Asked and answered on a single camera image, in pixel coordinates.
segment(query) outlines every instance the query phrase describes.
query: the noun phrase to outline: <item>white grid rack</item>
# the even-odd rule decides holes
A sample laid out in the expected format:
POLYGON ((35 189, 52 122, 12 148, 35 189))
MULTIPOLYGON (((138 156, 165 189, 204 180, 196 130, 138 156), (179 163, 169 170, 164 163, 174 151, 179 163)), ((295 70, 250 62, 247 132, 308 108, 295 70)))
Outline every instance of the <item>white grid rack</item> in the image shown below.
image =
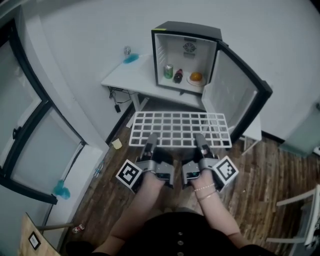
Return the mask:
POLYGON ((162 148, 195 148, 196 134, 203 134, 211 148, 232 147, 222 113, 136 112, 129 145, 143 147, 150 134, 157 134, 157 147, 162 148))

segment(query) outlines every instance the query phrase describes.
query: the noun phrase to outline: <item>fridge door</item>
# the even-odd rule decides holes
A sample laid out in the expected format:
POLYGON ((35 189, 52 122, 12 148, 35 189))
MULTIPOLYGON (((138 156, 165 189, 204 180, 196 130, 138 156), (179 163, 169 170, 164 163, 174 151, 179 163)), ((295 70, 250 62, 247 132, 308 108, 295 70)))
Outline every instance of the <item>fridge door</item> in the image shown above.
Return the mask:
POLYGON ((272 89, 224 42, 217 43, 211 81, 202 103, 210 113, 223 113, 234 143, 272 94, 272 89))

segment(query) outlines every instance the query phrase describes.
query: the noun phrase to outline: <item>white table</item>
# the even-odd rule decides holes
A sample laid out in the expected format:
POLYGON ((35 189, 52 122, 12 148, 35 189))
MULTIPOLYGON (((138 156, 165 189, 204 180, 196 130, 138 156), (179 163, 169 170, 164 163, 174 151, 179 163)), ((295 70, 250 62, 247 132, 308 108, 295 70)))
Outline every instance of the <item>white table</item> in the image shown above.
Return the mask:
MULTIPOLYGON (((201 101, 201 95, 195 95, 187 92, 180 95, 179 91, 156 85, 153 55, 142 55, 134 62, 128 64, 121 63, 101 82, 101 84, 103 86, 122 88, 131 92, 138 92, 147 96, 157 97, 205 110, 201 101)), ((140 104, 137 93, 131 95, 131 98, 135 111, 141 111, 148 102, 147 99, 144 99, 140 104)), ((131 118, 126 126, 130 128, 133 120, 134 119, 131 118)), ((262 139, 259 115, 244 132, 243 136, 245 137, 245 148, 247 146, 247 138, 255 140, 253 145, 244 150, 243 154, 245 154, 262 139)))
POLYGON ((262 140, 261 134, 261 122, 260 114, 258 114, 250 126, 245 130, 240 139, 244 140, 244 147, 242 155, 245 155, 250 149, 252 149, 259 141, 262 140), (254 140, 254 143, 247 148, 247 139, 250 138, 254 140))

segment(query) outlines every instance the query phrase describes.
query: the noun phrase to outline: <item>yellow paper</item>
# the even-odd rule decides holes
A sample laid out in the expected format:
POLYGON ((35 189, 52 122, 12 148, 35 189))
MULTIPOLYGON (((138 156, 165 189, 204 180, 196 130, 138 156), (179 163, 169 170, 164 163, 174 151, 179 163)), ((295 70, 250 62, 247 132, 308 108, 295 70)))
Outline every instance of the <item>yellow paper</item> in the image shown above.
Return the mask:
POLYGON ((111 142, 111 144, 114 146, 116 150, 120 149, 122 147, 122 143, 120 139, 116 139, 115 141, 111 142))

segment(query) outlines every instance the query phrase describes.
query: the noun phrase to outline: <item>baseboard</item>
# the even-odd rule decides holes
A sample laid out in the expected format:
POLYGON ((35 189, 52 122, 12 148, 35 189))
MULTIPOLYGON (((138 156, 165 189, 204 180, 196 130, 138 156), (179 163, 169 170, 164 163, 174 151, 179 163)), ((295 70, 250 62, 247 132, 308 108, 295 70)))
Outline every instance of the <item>baseboard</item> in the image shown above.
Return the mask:
POLYGON ((266 131, 261 131, 261 134, 262 134, 263 137, 265 137, 265 138, 267 138, 267 139, 270 139, 270 140, 273 140, 273 141, 275 141, 275 142, 277 142, 277 143, 282 144, 282 143, 285 142, 284 139, 279 138, 279 137, 277 137, 277 136, 274 136, 274 135, 272 135, 272 134, 270 134, 270 133, 268 133, 268 132, 266 132, 266 131))
POLYGON ((121 124, 125 120, 125 118, 129 115, 130 111, 133 109, 134 103, 132 102, 128 108, 124 111, 122 116, 120 117, 119 121, 116 123, 116 125, 113 127, 112 131, 110 132, 108 138, 106 138, 105 143, 109 146, 111 143, 112 138, 115 136, 116 132, 119 130, 121 124))

